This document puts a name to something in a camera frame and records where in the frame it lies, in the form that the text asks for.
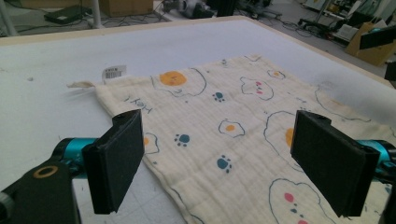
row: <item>grid-patterned fabric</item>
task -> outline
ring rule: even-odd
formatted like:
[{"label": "grid-patterned fabric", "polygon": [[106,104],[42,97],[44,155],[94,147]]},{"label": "grid-patterned fabric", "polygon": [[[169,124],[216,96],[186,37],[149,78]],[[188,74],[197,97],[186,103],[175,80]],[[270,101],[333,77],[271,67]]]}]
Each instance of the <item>grid-patterned fabric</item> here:
[{"label": "grid-patterned fabric", "polygon": [[339,218],[291,158],[297,110],[354,139],[396,142],[355,113],[254,55],[97,85],[117,115],[141,109],[145,164],[188,223],[377,223],[390,186],[373,183],[362,217]]}]

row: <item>equipment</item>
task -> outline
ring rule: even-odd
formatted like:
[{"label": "equipment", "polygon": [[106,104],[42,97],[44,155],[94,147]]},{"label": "equipment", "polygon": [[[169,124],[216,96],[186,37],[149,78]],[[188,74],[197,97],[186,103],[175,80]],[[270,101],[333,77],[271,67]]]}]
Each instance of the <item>equipment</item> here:
[{"label": "equipment", "polygon": [[279,19],[282,13],[268,9],[267,7],[271,4],[272,0],[258,0],[258,1],[238,1],[238,8],[251,13],[251,18],[258,19],[260,16],[265,14],[273,14]]},{"label": "equipment", "polygon": [[175,9],[189,19],[211,18],[214,13],[205,9],[202,0],[164,0],[163,11],[168,13]]},{"label": "equipment", "polygon": [[72,178],[87,178],[95,214],[118,211],[144,154],[140,110],[102,137],[66,138],[51,157],[0,192],[0,222],[81,223]]},{"label": "equipment", "polygon": [[396,223],[396,148],[381,140],[355,141],[321,115],[297,111],[291,156],[337,216],[358,217],[373,178],[392,185],[379,223]]}]

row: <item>fabric tag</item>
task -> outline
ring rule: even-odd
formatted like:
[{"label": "fabric tag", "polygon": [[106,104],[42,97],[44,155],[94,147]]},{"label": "fabric tag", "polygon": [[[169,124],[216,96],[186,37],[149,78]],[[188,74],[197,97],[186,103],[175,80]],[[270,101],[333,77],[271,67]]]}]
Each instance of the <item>fabric tag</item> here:
[{"label": "fabric tag", "polygon": [[102,80],[106,84],[110,79],[122,77],[126,74],[126,65],[116,65],[106,68],[102,73]]}]

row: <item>white table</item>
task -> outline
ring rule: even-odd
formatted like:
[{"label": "white table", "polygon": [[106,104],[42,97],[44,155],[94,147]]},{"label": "white table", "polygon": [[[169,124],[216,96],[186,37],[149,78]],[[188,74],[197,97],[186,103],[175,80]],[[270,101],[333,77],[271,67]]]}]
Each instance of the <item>white table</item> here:
[{"label": "white table", "polygon": [[[336,100],[396,127],[396,90],[373,74],[244,17],[156,23],[0,39],[0,189],[45,161],[66,137],[99,137],[111,118],[93,89],[102,71],[161,72],[259,53]],[[95,216],[86,180],[75,180],[84,223],[184,223],[156,178],[141,165],[120,211]]]}]

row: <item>cloth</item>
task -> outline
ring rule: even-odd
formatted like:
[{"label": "cloth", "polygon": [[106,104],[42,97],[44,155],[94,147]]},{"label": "cloth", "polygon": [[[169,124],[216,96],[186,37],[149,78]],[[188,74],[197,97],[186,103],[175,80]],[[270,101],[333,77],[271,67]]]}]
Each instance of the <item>cloth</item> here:
[{"label": "cloth", "polygon": [[337,217],[290,155],[297,110],[353,139],[394,130],[259,55],[96,85],[111,116],[141,109],[144,163],[188,223],[377,223],[390,186],[373,183],[361,217]]}]

